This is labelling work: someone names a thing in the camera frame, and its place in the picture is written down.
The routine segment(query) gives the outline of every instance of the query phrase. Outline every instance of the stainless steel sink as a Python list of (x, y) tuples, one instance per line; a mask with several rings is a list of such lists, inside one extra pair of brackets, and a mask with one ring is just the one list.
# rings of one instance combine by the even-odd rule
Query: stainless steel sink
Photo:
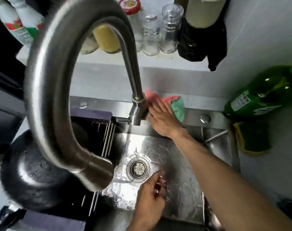
[[(114, 163), (114, 177), (107, 188), (94, 194), (93, 230), (125, 230), (131, 221), (140, 185), (159, 169), (165, 171), (168, 194), (164, 218), (157, 229), (203, 230), (208, 225), (209, 211), (203, 192), (190, 164), (173, 141), (157, 134), (148, 121), (142, 121), (140, 126), (115, 122), (116, 118), (124, 120), (128, 116), (130, 103), (71, 97), (70, 104), (71, 108), (113, 114), (111, 123), (114, 124), (109, 138), (106, 137), (110, 142), (106, 157)], [(183, 124), (197, 141), (240, 171), (235, 137), (221, 113), (186, 109)]]

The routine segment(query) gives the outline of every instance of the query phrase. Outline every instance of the person's hand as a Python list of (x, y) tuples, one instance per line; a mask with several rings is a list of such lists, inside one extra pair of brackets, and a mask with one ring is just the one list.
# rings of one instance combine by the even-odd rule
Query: person's hand
[(150, 114), (147, 119), (151, 122), (152, 127), (162, 136), (172, 139), (175, 132), (183, 130), (181, 123), (177, 120), (174, 112), (167, 102), (157, 100), (148, 107)]
[(158, 223), (165, 207), (166, 181), (155, 172), (139, 189), (135, 211), (127, 231), (149, 231)]

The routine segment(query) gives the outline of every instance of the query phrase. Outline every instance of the red lid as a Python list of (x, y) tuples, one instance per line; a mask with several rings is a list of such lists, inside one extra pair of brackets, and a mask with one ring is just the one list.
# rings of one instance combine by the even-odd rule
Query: red lid
[(136, 14), (141, 9), (140, 0), (120, 0), (119, 4), (127, 15)]

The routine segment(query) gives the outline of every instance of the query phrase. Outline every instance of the stainless steel faucet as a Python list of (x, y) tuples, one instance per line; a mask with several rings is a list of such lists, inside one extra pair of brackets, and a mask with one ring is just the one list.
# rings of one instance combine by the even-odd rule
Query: stainless steel faucet
[(77, 176), (90, 191), (108, 186), (114, 167), (76, 141), (69, 114), (69, 90), (82, 43), (100, 24), (112, 28), (120, 42), (133, 92), (128, 122), (140, 125), (147, 106), (134, 35), (115, 0), (65, 0), (45, 19), (30, 50), (25, 77), (28, 123), (42, 154)]

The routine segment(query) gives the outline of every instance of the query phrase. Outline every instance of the sink drain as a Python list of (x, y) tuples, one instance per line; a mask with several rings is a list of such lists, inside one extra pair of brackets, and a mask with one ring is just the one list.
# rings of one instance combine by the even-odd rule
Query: sink drain
[(149, 172), (149, 163), (142, 157), (133, 158), (127, 165), (127, 175), (133, 182), (143, 182), (147, 179)]

